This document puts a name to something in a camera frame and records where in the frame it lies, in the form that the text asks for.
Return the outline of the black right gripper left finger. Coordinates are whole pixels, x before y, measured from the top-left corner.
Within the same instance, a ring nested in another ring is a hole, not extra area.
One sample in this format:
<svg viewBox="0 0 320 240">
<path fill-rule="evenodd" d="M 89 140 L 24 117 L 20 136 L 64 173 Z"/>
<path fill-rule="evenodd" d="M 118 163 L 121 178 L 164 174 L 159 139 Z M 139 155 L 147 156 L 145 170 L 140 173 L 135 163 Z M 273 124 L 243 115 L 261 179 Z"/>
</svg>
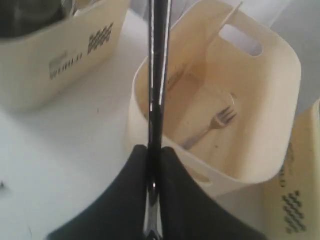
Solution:
<svg viewBox="0 0 320 240">
<path fill-rule="evenodd" d="M 109 187 L 48 240 L 142 240 L 146 210 L 147 147 L 133 147 Z"/>
</svg>

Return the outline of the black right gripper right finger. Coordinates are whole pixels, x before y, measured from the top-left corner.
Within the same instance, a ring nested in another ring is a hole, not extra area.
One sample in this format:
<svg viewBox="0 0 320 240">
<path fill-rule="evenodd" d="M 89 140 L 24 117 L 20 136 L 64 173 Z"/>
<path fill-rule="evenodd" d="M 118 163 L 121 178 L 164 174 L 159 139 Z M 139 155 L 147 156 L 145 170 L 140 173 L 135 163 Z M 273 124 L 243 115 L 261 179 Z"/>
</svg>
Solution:
<svg viewBox="0 0 320 240">
<path fill-rule="evenodd" d="M 189 175 L 171 147 L 161 150 L 160 216 L 165 240 L 265 240 L 223 209 Z"/>
</svg>

